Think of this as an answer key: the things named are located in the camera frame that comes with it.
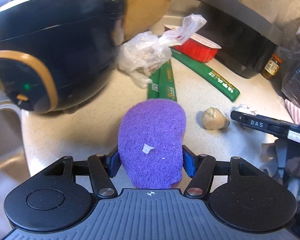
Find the green chopstick packet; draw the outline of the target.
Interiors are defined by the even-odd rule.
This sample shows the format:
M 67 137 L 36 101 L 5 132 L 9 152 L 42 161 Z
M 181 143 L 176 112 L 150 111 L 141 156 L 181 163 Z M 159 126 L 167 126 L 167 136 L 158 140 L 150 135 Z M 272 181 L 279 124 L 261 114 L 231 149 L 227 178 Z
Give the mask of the green chopstick packet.
M 171 61 L 168 60 L 150 77 L 147 99 L 167 99 L 177 102 L 177 93 L 174 83 Z
M 235 102 L 237 100 L 240 95 L 240 91 L 215 70 L 204 63 L 198 62 L 189 56 L 178 52 L 175 49 L 171 49 L 171 51 L 173 58 L 206 80 L 209 84 L 225 95 L 231 102 Z

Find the black box appliance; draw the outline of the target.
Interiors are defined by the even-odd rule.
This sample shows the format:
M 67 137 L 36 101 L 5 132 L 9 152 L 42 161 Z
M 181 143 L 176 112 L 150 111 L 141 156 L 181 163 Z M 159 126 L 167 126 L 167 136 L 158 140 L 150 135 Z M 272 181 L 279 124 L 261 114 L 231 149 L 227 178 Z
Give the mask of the black box appliance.
M 244 78 L 260 73 L 280 45 L 283 33 L 238 0 L 202 0 L 207 23 L 198 34 L 221 46 L 216 59 Z

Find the red rectangular food tray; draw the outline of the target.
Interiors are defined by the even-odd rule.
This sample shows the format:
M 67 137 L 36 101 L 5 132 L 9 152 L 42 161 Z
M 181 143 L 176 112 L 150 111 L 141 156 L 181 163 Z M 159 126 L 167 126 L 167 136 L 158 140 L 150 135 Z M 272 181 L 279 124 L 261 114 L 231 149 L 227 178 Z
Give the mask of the red rectangular food tray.
M 211 61 L 221 46 L 195 33 L 181 46 L 174 46 L 174 50 L 201 63 Z

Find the glass sauce jar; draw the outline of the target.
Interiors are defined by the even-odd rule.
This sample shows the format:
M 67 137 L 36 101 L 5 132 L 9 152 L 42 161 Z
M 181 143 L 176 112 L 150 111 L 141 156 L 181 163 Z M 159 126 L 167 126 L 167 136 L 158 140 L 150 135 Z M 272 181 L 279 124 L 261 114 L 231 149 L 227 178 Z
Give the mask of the glass sauce jar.
M 265 67 L 261 70 L 261 75 L 267 79 L 271 80 L 279 71 L 283 61 L 276 55 L 273 54 Z

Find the purple pink sponge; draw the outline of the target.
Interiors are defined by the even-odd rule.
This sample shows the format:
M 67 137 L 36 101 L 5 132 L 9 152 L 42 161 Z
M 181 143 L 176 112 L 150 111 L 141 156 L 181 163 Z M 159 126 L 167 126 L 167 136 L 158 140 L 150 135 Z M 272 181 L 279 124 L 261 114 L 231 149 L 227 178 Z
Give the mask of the purple pink sponge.
M 126 112 L 118 150 L 135 187 L 169 189 L 181 181 L 185 129 L 185 111 L 172 100 L 149 99 Z

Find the dark blue rice cooker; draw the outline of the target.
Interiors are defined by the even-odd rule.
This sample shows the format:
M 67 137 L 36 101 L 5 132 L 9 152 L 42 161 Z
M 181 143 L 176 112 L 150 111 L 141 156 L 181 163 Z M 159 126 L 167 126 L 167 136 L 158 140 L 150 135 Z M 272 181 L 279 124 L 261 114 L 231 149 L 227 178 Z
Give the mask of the dark blue rice cooker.
M 63 111 L 108 82 L 127 0 L 11 0 L 0 7 L 0 86 L 19 108 Z

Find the black plastic bag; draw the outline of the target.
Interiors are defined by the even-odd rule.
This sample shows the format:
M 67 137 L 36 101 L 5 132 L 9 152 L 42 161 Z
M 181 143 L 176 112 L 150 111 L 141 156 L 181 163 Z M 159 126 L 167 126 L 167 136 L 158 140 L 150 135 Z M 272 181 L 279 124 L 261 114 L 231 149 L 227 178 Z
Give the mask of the black plastic bag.
M 300 44 L 288 52 L 284 64 L 281 91 L 289 101 L 300 107 Z

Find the knotted clear plastic bag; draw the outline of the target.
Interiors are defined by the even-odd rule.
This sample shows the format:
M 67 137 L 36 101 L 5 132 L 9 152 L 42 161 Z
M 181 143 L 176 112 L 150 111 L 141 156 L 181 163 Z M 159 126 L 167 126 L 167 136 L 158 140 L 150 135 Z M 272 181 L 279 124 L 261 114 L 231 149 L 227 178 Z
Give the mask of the knotted clear plastic bag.
M 173 27 L 158 37 L 151 31 L 136 35 L 120 47 L 117 66 L 130 76 L 140 88 L 152 83 L 150 76 L 171 57 L 171 47 L 184 44 L 207 20 L 191 14 L 183 19 L 180 27 Z

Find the pink striped towel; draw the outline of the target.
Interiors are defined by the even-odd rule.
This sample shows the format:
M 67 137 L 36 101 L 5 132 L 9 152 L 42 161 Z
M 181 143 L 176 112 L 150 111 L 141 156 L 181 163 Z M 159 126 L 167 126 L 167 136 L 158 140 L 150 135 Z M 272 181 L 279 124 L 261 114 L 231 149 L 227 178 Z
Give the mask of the pink striped towel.
M 300 125 L 300 108 L 285 99 L 285 106 L 294 124 Z

